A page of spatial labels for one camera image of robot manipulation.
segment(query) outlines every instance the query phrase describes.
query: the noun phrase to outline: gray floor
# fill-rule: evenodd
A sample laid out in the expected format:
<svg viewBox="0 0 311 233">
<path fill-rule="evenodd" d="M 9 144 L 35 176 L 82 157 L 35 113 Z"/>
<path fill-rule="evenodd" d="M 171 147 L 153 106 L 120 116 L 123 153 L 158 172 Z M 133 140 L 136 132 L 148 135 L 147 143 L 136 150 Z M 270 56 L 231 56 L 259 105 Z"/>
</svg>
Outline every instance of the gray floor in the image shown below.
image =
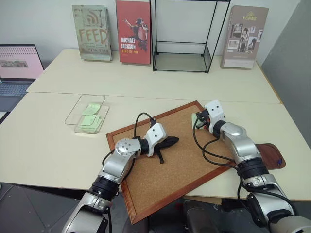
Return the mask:
<svg viewBox="0 0 311 233">
<path fill-rule="evenodd" d="M 78 200 L 2 183 L 0 190 L 0 233 L 59 233 Z M 149 217 L 151 233 L 184 232 L 183 199 L 171 203 Z M 267 233 L 258 228 L 242 209 L 225 212 L 219 205 L 202 203 L 219 230 L 232 233 Z M 311 218 L 311 202 L 296 202 L 301 216 Z M 128 218 L 122 195 L 114 198 L 112 229 L 121 233 Z"/>
</svg>

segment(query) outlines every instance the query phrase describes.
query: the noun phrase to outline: silver robotic arm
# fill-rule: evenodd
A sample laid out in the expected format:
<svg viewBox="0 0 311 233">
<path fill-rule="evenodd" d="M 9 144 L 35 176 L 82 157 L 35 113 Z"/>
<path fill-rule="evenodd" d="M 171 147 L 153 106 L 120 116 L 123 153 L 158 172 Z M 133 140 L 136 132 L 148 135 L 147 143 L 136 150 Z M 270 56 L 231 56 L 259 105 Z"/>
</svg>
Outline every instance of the silver robotic arm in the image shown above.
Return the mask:
<svg viewBox="0 0 311 233">
<path fill-rule="evenodd" d="M 113 154 L 72 212 L 62 233 L 104 233 L 108 225 L 104 214 L 110 214 L 111 201 L 118 194 L 119 185 L 127 175 L 133 159 L 141 154 L 152 156 L 154 146 L 166 138 L 163 126 L 156 123 L 143 139 L 118 141 Z"/>
<path fill-rule="evenodd" d="M 225 121 L 218 100 L 206 104 L 205 108 L 197 116 L 201 121 L 206 121 L 210 133 L 229 146 L 238 175 L 243 180 L 242 185 L 250 192 L 246 201 L 253 221 L 260 227 L 268 227 L 272 233 L 311 231 L 311 221 L 296 216 L 294 206 L 274 176 L 269 174 L 255 143 L 246 135 L 246 130 Z"/>
</svg>

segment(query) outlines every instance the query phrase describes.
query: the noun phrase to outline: book cover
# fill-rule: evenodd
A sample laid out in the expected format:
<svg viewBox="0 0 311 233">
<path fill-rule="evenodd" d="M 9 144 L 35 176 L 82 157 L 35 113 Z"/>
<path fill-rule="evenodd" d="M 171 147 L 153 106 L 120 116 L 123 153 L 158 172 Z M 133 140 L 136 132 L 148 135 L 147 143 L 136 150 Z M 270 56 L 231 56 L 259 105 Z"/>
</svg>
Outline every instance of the book cover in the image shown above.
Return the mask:
<svg viewBox="0 0 311 233">
<path fill-rule="evenodd" d="M 253 67 L 268 11 L 264 7 L 232 7 L 221 67 Z"/>
<path fill-rule="evenodd" d="M 150 64 L 150 5 L 116 1 L 120 62 Z"/>
<path fill-rule="evenodd" d="M 81 59 L 110 61 L 107 9 L 103 5 L 72 5 Z"/>
</svg>

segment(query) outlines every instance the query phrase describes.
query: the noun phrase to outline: black wire frame shelf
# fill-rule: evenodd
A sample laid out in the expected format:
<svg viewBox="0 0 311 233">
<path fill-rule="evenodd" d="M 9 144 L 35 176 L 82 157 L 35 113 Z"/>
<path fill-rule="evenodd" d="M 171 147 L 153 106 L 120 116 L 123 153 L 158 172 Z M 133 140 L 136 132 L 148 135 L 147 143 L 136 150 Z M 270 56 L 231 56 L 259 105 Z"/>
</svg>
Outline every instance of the black wire frame shelf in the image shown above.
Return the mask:
<svg viewBox="0 0 311 233">
<path fill-rule="evenodd" d="M 164 40 L 158 40 L 157 37 L 157 27 L 156 27 L 156 2 L 157 0 L 154 0 L 154 8 L 155 8 L 155 20 L 152 22 L 152 26 L 155 27 L 155 41 L 153 39 L 153 36 L 151 36 L 151 46 L 152 46 L 152 59 L 153 59 L 153 71 L 185 71 L 185 72 L 204 72 L 208 73 L 211 63 L 213 61 L 215 51 L 219 42 L 219 38 L 225 23 L 225 17 L 227 15 L 231 0 L 171 0 L 171 1 L 206 1 L 206 2 L 214 2 L 215 6 L 213 9 L 213 14 L 211 18 L 211 22 L 208 26 L 208 33 L 205 43 L 199 43 L 199 42 L 191 42 L 191 41 L 164 41 Z M 225 14 L 223 17 L 223 21 L 221 24 L 221 27 L 219 29 L 219 34 L 217 37 L 217 41 L 215 44 L 215 47 L 213 48 L 213 53 L 210 53 L 210 49 L 208 48 L 208 39 L 211 32 L 211 27 L 214 22 L 214 16 L 215 12 L 217 11 L 218 3 L 227 3 L 227 7 L 225 9 Z M 183 52 L 163 52 L 158 51 L 158 44 L 165 43 L 165 44 L 171 44 L 171 45 L 182 45 L 182 44 L 188 44 L 188 45 L 201 45 L 202 46 L 202 52 L 201 53 L 183 53 Z"/>
</svg>

